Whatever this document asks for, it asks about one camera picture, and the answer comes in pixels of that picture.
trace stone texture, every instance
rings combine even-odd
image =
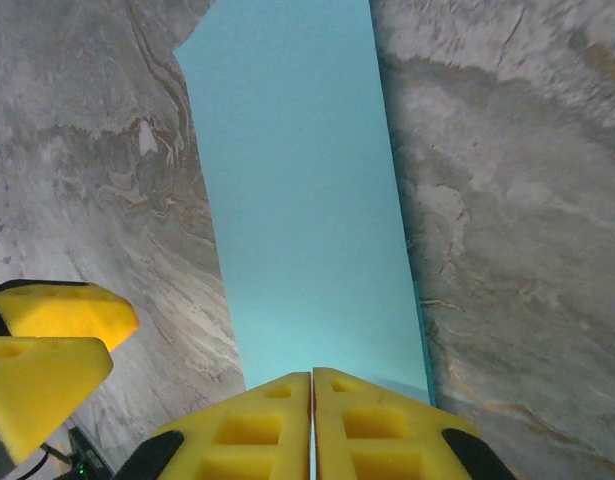
[[[243,388],[171,54],[208,1],[0,1],[0,280],[142,326],[76,413],[114,466]],[[519,478],[615,478],[615,0],[372,1],[440,405]]]

